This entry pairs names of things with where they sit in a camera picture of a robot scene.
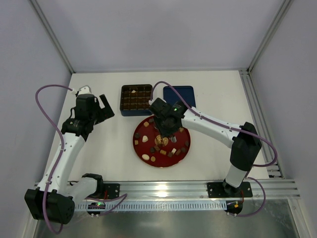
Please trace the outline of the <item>metal tongs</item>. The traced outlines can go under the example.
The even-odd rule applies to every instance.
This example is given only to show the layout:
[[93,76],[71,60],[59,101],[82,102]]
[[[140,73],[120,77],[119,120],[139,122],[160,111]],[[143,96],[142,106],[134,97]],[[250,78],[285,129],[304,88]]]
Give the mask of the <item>metal tongs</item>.
[[[162,125],[162,128],[163,128],[163,133],[160,134],[160,135],[162,137],[165,137],[164,136],[164,132],[165,132],[166,129],[168,129],[168,128],[176,128],[176,126],[177,126],[176,119],[174,119],[174,118],[161,119],[161,125]],[[175,137],[166,137],[166,138],[168,138],[172,143],[176,143],[177,142],[176,136]]]

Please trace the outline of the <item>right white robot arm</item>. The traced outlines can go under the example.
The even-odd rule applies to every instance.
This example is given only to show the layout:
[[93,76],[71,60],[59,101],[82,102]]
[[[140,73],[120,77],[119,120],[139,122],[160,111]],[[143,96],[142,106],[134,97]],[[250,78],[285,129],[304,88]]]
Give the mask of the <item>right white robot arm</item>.
[[241,184],[262,148],[253,124],[226,123],[200,113],[195,107],[187,107],[182,101],[172,106],[156,98],[150,100],[149,105],[160,135],[173,143],[177,141],[176,132],[186,128],[207,135],[231,149],[231,165],[222,186],[228,196],[240,194]]

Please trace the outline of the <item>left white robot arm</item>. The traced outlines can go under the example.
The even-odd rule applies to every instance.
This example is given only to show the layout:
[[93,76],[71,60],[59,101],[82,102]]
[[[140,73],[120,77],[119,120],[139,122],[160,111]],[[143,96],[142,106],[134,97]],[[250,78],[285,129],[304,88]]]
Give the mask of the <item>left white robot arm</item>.
[[75,206],[87,197],[98,198],[104,192],[103,177],[84,174],[72,187],[68,179],[79,152],[94,126],[114,116],[106,96],[79,94],[70,117],[62,124],[62,140],[56,154],[35,189],[28,189],[24,199],[35,220],[66,225],[72,219]]

